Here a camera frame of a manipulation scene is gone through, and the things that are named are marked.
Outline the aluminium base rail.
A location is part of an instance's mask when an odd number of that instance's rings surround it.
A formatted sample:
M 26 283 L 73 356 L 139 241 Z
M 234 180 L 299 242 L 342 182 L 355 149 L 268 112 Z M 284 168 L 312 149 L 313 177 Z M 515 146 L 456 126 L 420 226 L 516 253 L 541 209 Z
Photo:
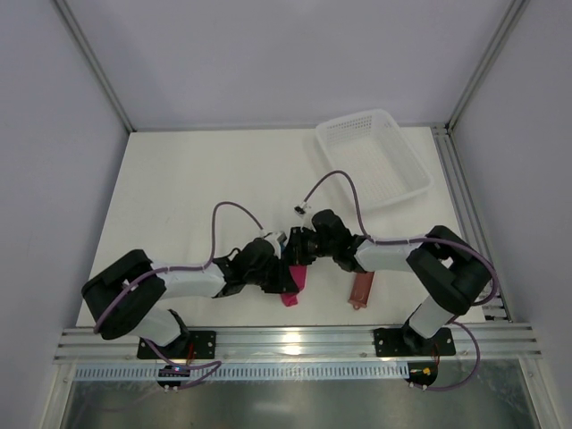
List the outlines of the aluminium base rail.
M 214 358 L 228 362 L 372 361 L 379 349 L 397 349 L 375 338 L 372 325 L 215 327 L 214 331 Z M 456 359 L 470 359 L 477 349 L 483 359 L 543 356 L 530 324 L 469 324 L 466 330 L 453 325 L 446 343 L 455 347 Z M 60 337 L 54 362 L 128 363 L 141 347 L 134 336 L 105 341 L 87 328 L 68 329 Z

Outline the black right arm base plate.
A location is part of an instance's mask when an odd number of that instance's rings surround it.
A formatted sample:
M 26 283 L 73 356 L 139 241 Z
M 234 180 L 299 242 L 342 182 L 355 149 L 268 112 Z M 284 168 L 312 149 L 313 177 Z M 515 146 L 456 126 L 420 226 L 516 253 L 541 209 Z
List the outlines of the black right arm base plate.
M 379 358 L 455 356 L 456 348 L 449 328 L 441 328 L 426 339 L 405 327 L 373 330 L 375 355 Z

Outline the right aluminium frame post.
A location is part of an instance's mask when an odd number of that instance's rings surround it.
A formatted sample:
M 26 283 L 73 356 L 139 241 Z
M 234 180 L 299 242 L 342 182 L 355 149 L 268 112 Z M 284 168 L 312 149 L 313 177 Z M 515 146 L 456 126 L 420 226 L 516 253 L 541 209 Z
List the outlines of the right aluminium frame post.
M 507 10 L 502 15 L 500 23 L 492 33 L 491 39 L 464 87 L 458 102 L 453 108 L 452 114 L 446 124 L 448 133 L 452 133 L 459 125 L 465 111 L 469 107 L 478 89 L 483 85 L 529 4 L 530 2 L 528 0 L 512 0 L 509 2 Z

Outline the right controller board black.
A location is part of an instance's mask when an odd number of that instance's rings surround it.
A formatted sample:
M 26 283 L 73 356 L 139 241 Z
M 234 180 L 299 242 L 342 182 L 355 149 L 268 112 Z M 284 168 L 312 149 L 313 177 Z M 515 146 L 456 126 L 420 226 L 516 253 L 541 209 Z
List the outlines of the right controller board black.
M 410 388 L 417 387 L 421 390 L 427 390 L 436 381 L 437 376 L 438 369 L 436 366 L 412 366 L 408 370 L 406 383 Z

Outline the brown utensil tray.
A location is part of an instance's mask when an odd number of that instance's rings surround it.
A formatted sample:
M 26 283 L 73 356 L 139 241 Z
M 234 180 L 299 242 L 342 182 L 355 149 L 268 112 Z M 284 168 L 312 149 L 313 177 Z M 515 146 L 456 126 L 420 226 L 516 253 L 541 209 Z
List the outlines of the brown utensil tray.
M 348 302 L 355 310 L 367 307 L 372 285 L 374 282 L 374 273 L 357 273 L 354 278 L 352 289 Z

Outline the pink paper napkin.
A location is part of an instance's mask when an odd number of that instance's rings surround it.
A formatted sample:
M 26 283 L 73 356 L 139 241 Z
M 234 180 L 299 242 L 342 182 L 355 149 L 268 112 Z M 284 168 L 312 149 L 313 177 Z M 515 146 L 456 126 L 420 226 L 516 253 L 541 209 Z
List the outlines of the pink paper napkin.
M 307 267 L 304 265 L 291 265 L 288 274 L 290 275 L 291 286 L 286 292 L 281 294 L 281 301 L 286 307 L 294 307 L 299 303 L 299 293 L 306 287 Z

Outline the white plastic basket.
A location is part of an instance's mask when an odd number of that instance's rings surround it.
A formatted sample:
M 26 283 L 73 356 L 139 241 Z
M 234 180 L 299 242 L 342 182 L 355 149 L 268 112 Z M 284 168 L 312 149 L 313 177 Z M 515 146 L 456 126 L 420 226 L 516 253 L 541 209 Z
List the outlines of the white plastic basket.
M 365 211 L 410 200 L 433 186 L 425 163 L 383 109 L 322 122 L 315 138 L 327 165 L 351 177 Z

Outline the right side aluminium rail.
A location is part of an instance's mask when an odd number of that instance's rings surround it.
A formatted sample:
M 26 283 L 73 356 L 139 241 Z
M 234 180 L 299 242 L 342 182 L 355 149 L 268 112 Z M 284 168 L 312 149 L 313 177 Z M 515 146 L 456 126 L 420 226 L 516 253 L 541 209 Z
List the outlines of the right side aluminium rail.
M 433 126 L 432 134 L 462 236 L 469 245 L 492 263 L 491 249 L 485 238 L 484 228 L 454 140 L 443 124 Z M 488 322 L 512 322 L 500 286 L 494 298 L 484 304 L 482 309 Z

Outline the controller board black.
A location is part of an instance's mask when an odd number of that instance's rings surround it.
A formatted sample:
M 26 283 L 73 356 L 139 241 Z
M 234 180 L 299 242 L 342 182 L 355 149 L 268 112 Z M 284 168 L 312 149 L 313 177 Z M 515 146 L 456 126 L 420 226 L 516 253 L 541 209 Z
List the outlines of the controller board black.
M 406 383 L 410 388 L 417 387 L 421 390 L 427 390 L 436 381 L 437 376 L 438 369 L 436 366 L 412 366 L 408 370 Z
M 156 382 L 164 392 L 178 392 L 190 382 L 189 376 L 189 370 L 166 365 L 158 371 Z

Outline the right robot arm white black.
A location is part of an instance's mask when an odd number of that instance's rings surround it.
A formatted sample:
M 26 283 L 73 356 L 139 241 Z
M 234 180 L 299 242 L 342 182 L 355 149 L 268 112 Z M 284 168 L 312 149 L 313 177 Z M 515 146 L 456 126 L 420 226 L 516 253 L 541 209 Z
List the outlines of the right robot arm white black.
M 329 257 L 349 273 L 416 276 L 428 296 L 401 327 L 373 331 L 379 358 L 454 355 L 448 323 L 465 315 L 494 279 L 491 264 L 445 226 L 412 239 L 381 240 L 351 233 L 330 209 L 316 213 L 310 227 L 291 229 L 284 257 L 289 265 Z

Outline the left aluminium frame post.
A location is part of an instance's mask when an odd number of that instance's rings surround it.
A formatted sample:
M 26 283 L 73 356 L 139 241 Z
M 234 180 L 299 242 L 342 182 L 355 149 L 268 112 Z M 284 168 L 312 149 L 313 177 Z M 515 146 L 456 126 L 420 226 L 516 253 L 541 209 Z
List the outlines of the left aluminium frame post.
M 136 129 L 133 126 L 132 121 L 122 106 L 120 98 L 117 96 L 111 81 L 108 79 L 102 64 L 97 58 L 96 52 L 90 45 L 88 38 L 72 11 L 69 2 L 65 0 L 54 0 L 51 1 L 51 4 L 68 31 L 72 41 L 79 49 L 80 55 L 88 66 L 98 86 L 103 91 L 109 105 L 114 111 L 114 114 L 122 124 L 122 127 L 128 134 L 135 132 Z

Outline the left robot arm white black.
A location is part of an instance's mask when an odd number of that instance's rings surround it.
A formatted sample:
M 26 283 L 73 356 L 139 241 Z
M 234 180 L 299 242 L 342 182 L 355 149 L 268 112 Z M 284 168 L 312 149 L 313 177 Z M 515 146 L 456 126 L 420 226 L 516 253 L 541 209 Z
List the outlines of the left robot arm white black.
M 257 286 L 268 294 L 297 294 L 301 281 L 282 255 L 279 239 L 256 238 L 203 266 L 167 265 L 134 249 L 94 276 L 81 296 L 106 341 L 135 335 L 152 346 L 178 353 L 190 331 L 173 309 L 159 302 L 175 298 L 221 299 Z

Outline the aluminium frame post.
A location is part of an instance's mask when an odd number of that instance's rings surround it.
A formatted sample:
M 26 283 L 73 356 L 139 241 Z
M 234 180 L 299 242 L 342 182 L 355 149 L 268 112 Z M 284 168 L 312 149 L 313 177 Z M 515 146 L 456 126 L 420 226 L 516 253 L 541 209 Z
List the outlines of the aluminium frame post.
M 478 89 L 483 85 L 529 4 L 530 2 L 528 0 L 512 0 L 509 2 L 507 10 L 502 15 L 500 23 L 492 33 L 491 39 L 464 87 L 458 102 L 453 108 L 452 114 L 446 124 L 448 133 L 452 133 L 459 125 L 465 111 L 469 107 Z
M 68 31 L 72 41 L 79 49 L 80 55 L 88 66 L 98 86 L 103 91 L 109 105 L 114 111 L 114 114 L 122 124 L 122 127 L 128 134 L 135 132 L 136 129 L 133 126 L 132 121 L 122 106 L 120 98 L 117 96 L 111 81 L 108 79 L 102 64 L 97 58 L 96 52 L 90 45 L 88 38 L 72 11 L 69 2 L 65 0 L 54 0 L 51 1 L 51 4 Z

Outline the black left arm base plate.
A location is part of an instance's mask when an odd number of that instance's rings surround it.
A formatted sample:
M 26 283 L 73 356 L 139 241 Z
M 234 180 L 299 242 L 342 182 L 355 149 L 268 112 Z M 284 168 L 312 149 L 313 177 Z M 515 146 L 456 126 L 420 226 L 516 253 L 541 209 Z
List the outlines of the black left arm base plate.
M 216 331 L 191 330 L 180 333 L 173 341 L 166 345 L 160 345 L 157 341 L 140 339 L 137 359 L 214 359 L 215 346 Z

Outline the left controller board black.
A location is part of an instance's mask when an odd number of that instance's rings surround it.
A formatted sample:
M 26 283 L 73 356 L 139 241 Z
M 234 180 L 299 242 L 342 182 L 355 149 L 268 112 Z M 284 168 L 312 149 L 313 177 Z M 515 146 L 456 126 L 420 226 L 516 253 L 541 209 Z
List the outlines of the left controller board black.
M 189 370 L 166 365 L 158 371 L 156 382 L 164 392 L 178 392 L 190 382 L 189 376 Z

